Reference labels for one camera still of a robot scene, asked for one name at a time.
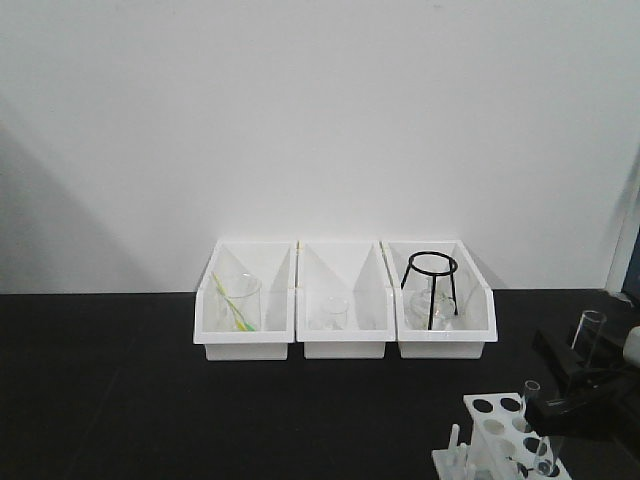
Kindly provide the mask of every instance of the plastic storage tray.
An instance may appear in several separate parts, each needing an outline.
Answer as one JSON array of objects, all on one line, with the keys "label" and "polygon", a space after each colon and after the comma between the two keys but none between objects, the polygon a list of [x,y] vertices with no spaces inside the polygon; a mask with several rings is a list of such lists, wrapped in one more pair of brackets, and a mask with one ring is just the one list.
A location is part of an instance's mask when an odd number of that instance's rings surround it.
[{"label": "plastic storage tray", "polygon": [[[294,341],[296,250],[294,242],[218,242],[196,293],[194,343],[208,360],[286,360]],[[262,329],[220,331],[213,295],[219,276],[250,273],[262,282]]]},{"label": "plastic storage tray", "polygon": [[[393,289],[378,242],[299,243],[296,337],[305,358],[382,358],[395,340]],[[344,329],[317,328],[329,297],[347,300]]]},{"label": "plastic storage tray", "polygon": [[[441,242],[382,242],[391,282],[395,292],[395,312],[400,354],[403,358],[480,358],[485,342],[498,340],[493,292],[473,263],[469,252],[459,240]],[[426,288],[426,277],[411,271],[405,288],[400,282],[409,256],[418,251],[438,251],[453,257],[458,263],[454,274],[458,316],[451,330],[417,330],[411,327],[409,316],[411,295]],[[438,285],[448,287],[441,277]]]}]

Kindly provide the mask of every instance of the small glass beaker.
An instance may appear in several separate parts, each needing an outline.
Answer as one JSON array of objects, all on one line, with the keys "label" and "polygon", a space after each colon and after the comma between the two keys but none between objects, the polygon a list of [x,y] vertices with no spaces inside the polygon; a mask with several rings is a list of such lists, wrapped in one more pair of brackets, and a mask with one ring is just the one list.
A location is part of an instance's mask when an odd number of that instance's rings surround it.
[{"label": "small glass beaker", "polygon": [[255,332],[262,328],[260,312],[260,279],[250,273],[218,277],[214,275],[217,293],[222,298],[221,324],[224,330]]},{"label": "small glass beaker", "polygon": [[348,300],[342,297],[327,297],[322,302],[324,324],[329,330],[344,330],[347,328]]},{"label": "small glass beaker", "polygon": [[571,348],[584,359],[584,367],[589,368],[593,354],[602,334],[607,316],[596,310],[585,310],[580,317],[578,329],[571,342]]},{"label": "small glass beaker", "polygon": [[536,458],[533,461],[533,468],[536,473],[543,477],[558,476],[558,458],[560,450],[564,443],[564,437],[559,435],[550,435],[542,437],[536,451]]}]

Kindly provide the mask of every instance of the black tabletop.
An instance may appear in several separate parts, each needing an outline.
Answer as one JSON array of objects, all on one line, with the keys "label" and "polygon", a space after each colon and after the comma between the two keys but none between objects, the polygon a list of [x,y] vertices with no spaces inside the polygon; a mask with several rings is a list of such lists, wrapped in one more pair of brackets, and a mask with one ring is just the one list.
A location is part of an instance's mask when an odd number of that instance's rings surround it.
[{"label": "black tabletop", "polygon": [[[207,362],[194,295],[0,296],[0,478],[436,479],[464,394],[554,388],[531,349],[580,312],[637,315],[600,291],[496,291],[480,360]],[[612,441],[570,438],[575,480],[640,478]]]}]

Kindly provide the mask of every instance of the white test tube rack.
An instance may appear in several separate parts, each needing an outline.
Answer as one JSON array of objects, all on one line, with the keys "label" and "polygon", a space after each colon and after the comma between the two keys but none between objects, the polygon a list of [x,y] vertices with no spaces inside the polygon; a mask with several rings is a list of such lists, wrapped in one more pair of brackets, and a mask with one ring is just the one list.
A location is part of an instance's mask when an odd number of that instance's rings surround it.
[{"label": "white test tube rack", "polygon": [[571,480],[558,460],[550,476],[534,470],[540,437],[525,421],[516,393],[465,395],[473,419],[471,444],[458,444],[460,427],[451,428],[449,446],[431,455],[440,480]]}]

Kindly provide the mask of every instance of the black clamp stand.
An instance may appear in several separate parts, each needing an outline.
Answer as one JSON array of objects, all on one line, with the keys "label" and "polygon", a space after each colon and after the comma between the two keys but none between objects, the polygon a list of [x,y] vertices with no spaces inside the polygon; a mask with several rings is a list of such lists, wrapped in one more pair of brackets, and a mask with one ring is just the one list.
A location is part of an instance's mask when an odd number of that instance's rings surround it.
[{"label": "black clamp stand", "polygon": [[[422,270],[421,268],[416,267],[413,264],[413,260],[416,257],[420,257],[423,255],[433,255],[436,257],[442,257],[449,261],[449,270],[445,272],[431,272],[429,270]],[[455,305],[454,314],[458,314],[458,301],[456,300],[456,283],[453,280],[453,273],[458,270],[458,262],[456,262],[452,257],[446,255],[441,252],[416,252],[409,257],[409,262],[407,263],[407,269],[404,272],[404,277],[402,277],[402,283],[400,284],[400,288],[404,288],[404,284],[407,281],[407,277],[409,276],[409,270],[415,270],[422,275],[427,275],[431,277],[431,305],[429,306],[429,330],[433,327],[433,304],[436,296],[436,280],[438,277],[449,277],[451,278],[451,297],[453,298],[453,303]]]}]

